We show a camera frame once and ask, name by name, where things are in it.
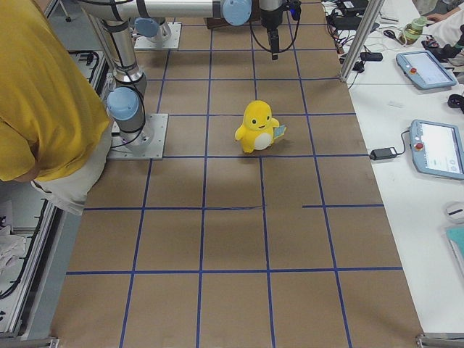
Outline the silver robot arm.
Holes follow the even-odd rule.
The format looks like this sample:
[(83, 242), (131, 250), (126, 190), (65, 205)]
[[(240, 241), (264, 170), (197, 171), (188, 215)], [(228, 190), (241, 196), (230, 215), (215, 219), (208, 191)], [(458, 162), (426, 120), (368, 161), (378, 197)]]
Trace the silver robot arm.
[(131, 17), (152, 18), (156, 33), (166, 17), (212, 17), (232, 26), (246, 23), (252, 13), (252, 1), (136, 1)]
[[(283, 13), (290, 12), (297, 21), (301, 17), (301, 1), (258, 1), (260, 22), (266, 29), (272, 60), (278, 54), (291, 48), (280, 49), (278, 26), (282, 24)], [(130, 19), (154, 20), (157, 25), (166, 17), (204, 17), (223, 19), (228, 24), (240, 26), (247, 22), (252, 25), (253, 1), (79, 1), (81, 8), (96, 21), (95, 27), (102, 34), (101, 44), (106, 49), (114, 68), (113, 76), (119, 86), (133, 84), (141, 94), (146, 87), (146, 75), (139, 67), (134, 43), (129, 29)]]

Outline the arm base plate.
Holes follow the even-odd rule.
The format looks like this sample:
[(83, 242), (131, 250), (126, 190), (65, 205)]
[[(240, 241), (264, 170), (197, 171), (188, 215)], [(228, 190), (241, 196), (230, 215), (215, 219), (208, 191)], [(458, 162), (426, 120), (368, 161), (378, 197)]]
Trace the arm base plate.
[(177, 49), (181, 37), (180, 22), (159, 24), (149, 18), (137, 18), (134, 23), (134, 48), (139, 51)]
[(120, 132), (112, 126), (112, 145), (107, 158), (111, 160), (161, 160), (164, 154), (168, 114), (148, 114), (142, 130)]

